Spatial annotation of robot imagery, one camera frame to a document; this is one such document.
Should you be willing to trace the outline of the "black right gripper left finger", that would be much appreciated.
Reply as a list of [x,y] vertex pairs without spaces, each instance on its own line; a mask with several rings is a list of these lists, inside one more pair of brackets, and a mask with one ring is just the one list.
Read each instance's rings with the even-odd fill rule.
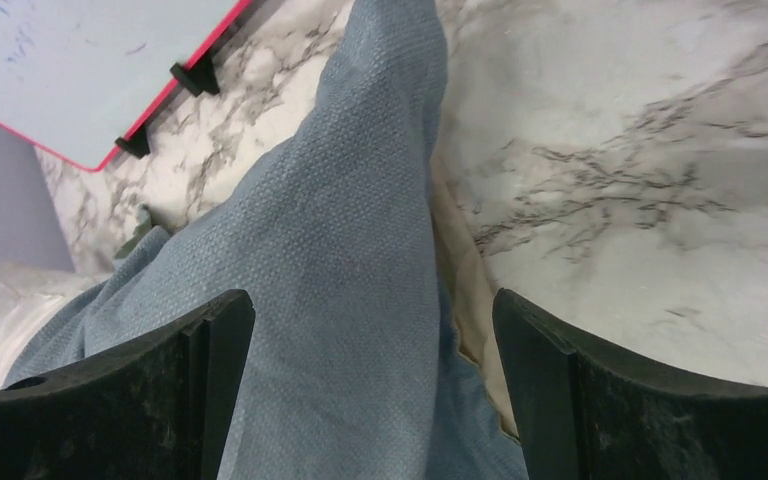
[[255,322],[231,290],[0,390],[0,479],[214,479]]

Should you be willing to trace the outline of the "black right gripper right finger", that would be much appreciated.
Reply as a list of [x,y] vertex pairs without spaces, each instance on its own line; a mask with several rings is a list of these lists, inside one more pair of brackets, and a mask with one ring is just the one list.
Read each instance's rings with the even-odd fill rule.
[[502,289],[493,327],[533,479],[768,479],[768,387],[650,359]]

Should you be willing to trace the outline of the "white pillow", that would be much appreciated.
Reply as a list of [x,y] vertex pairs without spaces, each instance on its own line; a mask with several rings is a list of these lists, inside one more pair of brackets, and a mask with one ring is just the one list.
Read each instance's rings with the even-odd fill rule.
[[19,354],[52,316],[108,277],[0,262],[0,389]]

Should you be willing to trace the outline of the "patchwork green beige pillowcase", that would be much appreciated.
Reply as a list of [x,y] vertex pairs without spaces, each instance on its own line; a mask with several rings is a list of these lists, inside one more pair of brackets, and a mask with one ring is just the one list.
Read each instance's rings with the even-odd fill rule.
[[[516,426],[493,339],[493,290],[439,158],[428,165],[435,255],[461,354],[480,372],[502,430]],[[366,196],[337,160],[267,155],[244,175],[229,199],[177,236],[154,229],[109,280],[98,311],[87,317],[86,346],[98,351],[173,321],[217,293],[246,289],[260,314],[253,347],[261,349],[294,314],[317,300],[340,301],[344,289],[325,273],[295,280],[313,266],[320,245],[301,230],[346,212]]]

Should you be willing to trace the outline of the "blue pillowcase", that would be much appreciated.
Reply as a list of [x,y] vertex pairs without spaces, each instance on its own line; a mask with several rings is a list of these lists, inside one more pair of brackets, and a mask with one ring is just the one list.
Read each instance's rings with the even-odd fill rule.
[[151,230],[7,382],[242,289],[256,312],[223,479],[523,479],[438,277],[429,161],[447,80],[431,1],[358,1],[297,132],[224,203]]

